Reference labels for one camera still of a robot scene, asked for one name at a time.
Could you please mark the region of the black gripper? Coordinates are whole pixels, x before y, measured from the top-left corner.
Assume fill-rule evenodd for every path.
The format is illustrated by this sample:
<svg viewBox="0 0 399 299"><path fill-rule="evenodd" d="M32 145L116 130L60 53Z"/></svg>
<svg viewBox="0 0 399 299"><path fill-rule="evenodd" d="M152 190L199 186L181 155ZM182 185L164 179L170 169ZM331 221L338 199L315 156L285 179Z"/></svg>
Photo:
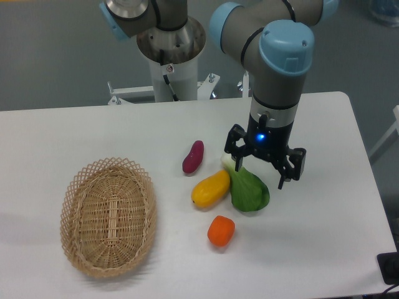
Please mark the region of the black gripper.
<svg viewBox="0 0 399 299"><path fill-rule="evenodd" d="M280 174L278 189L281 190L285 182L300 179L307 151L288 147L298 106L298 103L287 107L273 106L252 96L247 131L234 124L224 146L224 152L235 162L236 172L241 169L243 158L253 155L275 164Z"/></svg>

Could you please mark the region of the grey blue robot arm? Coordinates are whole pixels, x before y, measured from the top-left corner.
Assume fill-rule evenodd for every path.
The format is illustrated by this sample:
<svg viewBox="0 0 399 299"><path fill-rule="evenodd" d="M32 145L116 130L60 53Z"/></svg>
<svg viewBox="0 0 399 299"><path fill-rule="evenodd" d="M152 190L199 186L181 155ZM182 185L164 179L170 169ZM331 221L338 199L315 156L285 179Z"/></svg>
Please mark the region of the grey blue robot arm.
<svg viewBox="0 0 399 299"><path fill-rule="evenodd" d="M306 151L288 145L305 77L312 64L311 27L333 15L338 1L261 1L220 5L208 29L188 15L186 1L102 1L118 39L135 37L147 59L157 102L198 99L197 60L207 40L254 79L247 128L234 125L224 150L236 168L252 155L298 180Z"/></svg>

